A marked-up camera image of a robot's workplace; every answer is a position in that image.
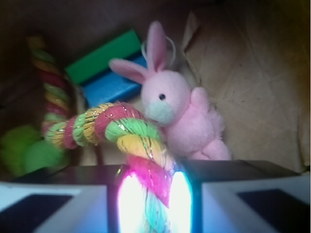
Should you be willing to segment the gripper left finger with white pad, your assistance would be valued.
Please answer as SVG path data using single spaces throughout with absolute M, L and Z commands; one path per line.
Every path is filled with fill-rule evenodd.
M 3 233 L 118 233 L 127 165 L 42 168 L 0 184 Z

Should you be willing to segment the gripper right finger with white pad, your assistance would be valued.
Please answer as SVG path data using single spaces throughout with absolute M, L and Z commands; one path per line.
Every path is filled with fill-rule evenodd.
M 308 233 L 310 176 L 267 161 L 183 161 L 173 177 L 175 233 Z

